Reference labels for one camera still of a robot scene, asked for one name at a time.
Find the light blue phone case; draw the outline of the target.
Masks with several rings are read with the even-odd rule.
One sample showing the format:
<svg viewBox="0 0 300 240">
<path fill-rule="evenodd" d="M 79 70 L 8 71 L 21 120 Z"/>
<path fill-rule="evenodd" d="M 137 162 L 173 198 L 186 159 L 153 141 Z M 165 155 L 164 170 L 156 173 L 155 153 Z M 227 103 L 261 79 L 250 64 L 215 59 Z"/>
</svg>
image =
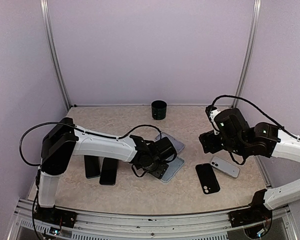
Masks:
<svg viewBox="0 0 300 240">
<path fill-rule="evenodd" d="M 177 156 L 172 162 L 168 163 L 168 168 L 160 179 L 163 183 L 168 183 L 176 173 L 183 167 L 185 161 Z"/>
</svg>

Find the black phone white back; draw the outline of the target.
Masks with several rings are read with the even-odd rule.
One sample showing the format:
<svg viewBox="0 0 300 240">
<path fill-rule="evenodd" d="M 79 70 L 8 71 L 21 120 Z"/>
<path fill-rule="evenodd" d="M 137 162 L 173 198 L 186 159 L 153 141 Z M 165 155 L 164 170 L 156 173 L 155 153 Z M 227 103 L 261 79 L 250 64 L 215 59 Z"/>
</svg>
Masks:
<svg viewBox="0 0 300 240">
<path fill-rule="evenodd" d="M 230 163 L 218 156 L 214 156 L 211 159 L 210 165 L 213 168 L 217 169 L 218 171 L 220 171 L 234 179 L 238 178 L 239 173 L 240 173 L 240 169 L 237 166 L 233 165 L 232 163 Z"/>
</svg>

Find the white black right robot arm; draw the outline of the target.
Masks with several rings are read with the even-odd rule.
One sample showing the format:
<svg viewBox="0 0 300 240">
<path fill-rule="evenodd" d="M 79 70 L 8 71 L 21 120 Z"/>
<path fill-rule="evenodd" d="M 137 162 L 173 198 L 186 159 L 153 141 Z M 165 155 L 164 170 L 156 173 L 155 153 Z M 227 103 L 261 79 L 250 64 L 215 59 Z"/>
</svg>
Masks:
<svg viewBox="0 0 300 240">
<path fill-rule="evenodd" d="M 215 154 L 224 150 L 231 157 L 241 156 L 240 165 L 244 165 L 250 156 L 282 158 L 300 163 L 300 136 L 287 131 L 251 101 L 245 98 L 242 101 L 250 104 L 270 122 L 259 122 L 250 127 L 238 108 L 219 110 L 212 102 L 205 108 L 205 113 L 213 129 L 199 136 L 204 153 Z M 250 222 L 256 222 L 266 209 L 274 210 L 298 200 L 300 178 L 276 188 L 257 191 L 245 216 Z"/>
</svg>

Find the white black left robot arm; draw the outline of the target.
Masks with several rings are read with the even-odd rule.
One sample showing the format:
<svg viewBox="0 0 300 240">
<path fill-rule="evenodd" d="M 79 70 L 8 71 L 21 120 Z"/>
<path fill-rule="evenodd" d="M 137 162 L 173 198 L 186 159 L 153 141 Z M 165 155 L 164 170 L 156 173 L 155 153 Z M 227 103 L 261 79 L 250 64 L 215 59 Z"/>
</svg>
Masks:
<svg viewBox="0 0 300 240">
<path fill-rule="evenodd" d="M 52 125 L 53 128 L 43 138 L 40 163 L 28 162 L 23 154 L 24 138 L 37 128 Z M 135 172 L 142 169 L 161 179 L 169 163 L 177 157 L 177 151 L 168 137 L 146 140 L 128 131 L 123 136 L 111 135 L 86 129 L 76 125 L 70 117 L 61 121 L 40 123 L 28 129 L 18 144 L 21 159 L 29 166 L 38 169 L 36 179 L 36 199 L 41 207 L 39 212 L 53 223 L 60 218 L 55 207 L 56 193 L 61 175 L 67 170 L 72 156 L 101 157 L 131 164 Z"/>
</svg>

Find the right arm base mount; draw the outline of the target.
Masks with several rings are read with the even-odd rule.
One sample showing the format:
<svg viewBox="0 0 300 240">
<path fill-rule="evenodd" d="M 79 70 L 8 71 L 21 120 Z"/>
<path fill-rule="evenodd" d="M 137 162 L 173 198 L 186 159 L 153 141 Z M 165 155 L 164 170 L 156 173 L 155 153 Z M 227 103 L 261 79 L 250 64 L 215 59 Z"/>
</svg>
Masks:
<svg viewBox="0 0 300 240">
<path fill-rule="evenodd" d="M 230 224 L 232 228 L 250 225 L 265 221 L 272 218 L 271 210 L 265 209 L 239 209 L 228 213 Z"/>
</svg>

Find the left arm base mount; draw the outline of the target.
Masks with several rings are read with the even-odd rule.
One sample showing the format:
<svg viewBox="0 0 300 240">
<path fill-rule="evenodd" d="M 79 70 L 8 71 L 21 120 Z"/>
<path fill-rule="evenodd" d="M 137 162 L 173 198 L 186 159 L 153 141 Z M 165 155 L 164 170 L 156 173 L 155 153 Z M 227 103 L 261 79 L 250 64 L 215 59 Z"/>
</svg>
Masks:
<svg viewBox="0 0 300 240">
<path fill-rule="evenodd" d="M 34 218 L 44 223 L 59 227 L 74 228 L 77 213 L 54 207 L 37 207 L 34 211 Z"/>
</svg>

